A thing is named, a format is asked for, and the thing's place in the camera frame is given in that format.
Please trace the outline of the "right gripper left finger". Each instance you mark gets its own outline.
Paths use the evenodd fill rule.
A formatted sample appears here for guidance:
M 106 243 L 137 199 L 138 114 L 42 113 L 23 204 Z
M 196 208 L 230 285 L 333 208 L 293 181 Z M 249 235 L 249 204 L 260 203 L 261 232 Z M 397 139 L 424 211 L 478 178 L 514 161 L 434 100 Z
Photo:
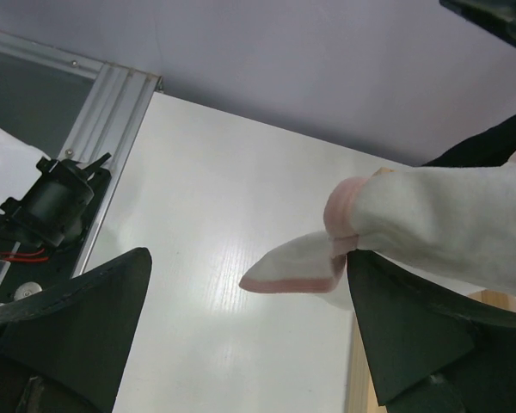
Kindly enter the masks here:
M 0 412 L 110 412 L 151 277 L 135 248 L 0 306 Z

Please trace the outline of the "aluminium mounting rail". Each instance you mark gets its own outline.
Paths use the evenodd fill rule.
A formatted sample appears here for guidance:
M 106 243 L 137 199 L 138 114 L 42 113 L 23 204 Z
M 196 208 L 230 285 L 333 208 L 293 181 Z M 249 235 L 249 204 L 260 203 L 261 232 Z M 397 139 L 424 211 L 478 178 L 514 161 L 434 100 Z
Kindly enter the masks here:
M 159 83 L 150 73 L 0 32 L 0 206 L 28 193 L 42 159 L 87 166 L 111 155 L 104 165 L 111 181 L 71 278 L 88 265 Z

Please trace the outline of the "black underwear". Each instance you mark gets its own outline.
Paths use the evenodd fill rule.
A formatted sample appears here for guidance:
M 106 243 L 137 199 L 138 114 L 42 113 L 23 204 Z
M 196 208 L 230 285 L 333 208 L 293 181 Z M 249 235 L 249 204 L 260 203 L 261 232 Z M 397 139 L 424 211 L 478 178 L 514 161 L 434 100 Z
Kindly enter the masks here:
M 478 168 L 502 166 L 516 152 L 516 114 L 453 146 L 423 167 Z

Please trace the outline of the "light pink underwear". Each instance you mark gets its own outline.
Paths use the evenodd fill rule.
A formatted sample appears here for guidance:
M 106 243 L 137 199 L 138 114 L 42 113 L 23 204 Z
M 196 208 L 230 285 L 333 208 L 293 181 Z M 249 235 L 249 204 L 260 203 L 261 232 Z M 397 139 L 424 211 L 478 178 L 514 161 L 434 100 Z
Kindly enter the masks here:
M 516 150 L 498 167 L 383 169 L 329 196 L 324 230 L 270 250 L 240 280 L 252 293 L 328 293 L 347 254 L 516 296 Z

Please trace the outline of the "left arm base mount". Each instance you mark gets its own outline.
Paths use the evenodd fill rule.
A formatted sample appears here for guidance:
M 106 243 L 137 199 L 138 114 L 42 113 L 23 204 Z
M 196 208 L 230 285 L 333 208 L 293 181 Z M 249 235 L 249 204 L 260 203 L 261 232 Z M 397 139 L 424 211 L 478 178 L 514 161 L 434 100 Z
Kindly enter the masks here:
M 0 206 L 0 305 L 71 278 L 111 181 L 110 157 L 87 166 L 42 159 L 28 193 Z

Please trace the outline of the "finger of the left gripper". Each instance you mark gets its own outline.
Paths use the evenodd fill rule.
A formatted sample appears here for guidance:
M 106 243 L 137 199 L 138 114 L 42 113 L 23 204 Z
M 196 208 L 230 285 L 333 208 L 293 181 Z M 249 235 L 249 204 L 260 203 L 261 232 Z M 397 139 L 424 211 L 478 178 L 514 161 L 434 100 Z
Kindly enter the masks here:
M 439 4 L 516 48 L 516 0 L 439 0 Z

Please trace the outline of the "wooden clothes rack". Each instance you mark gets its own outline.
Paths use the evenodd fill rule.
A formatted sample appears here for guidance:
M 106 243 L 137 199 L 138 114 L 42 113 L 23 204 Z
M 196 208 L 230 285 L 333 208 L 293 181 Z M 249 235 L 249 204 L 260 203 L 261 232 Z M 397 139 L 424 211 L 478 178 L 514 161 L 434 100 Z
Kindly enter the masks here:
M 500 296 L 507 293 L 502 293 L 495 290 L 471 285 L 466 282 L 430 274 L 419 269 L 411 268 L 410 266 L 404 265 L 386 256 L 382 256 L 379 253 L 373 253 L 383 257 L 384 259 L 396 264 L 398 267 L 403 268 L 412 274 L 415 274 L 425 280 L 429 280 L 444 288 L 450 289 L 455 293 L 459 293 L 475 301 L 486 305 L 491 305 L 502 310 L 516 312 L 508 305 L 503 305 L 500 302 Z M 354 317 L 354 332 L 355 336 L 353 339 L 351 356 L 348 408 L 352 412 L 366 412 L 374 410 L 389 412 L 384 406 L 378 403 L 378 398 L 372 383 L 370 368 L 366 359 L 365 345 L 359 331 L 356 313 Z

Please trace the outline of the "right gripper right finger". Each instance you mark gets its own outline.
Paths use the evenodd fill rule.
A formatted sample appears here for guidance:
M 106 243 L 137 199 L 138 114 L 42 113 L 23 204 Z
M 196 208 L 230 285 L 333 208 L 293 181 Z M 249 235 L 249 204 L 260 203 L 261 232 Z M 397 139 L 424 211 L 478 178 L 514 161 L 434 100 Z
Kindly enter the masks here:
M 516 312 L 455 293 L 371 251 L 347 256 L 378 403 L 389 412 L 516 412 Z

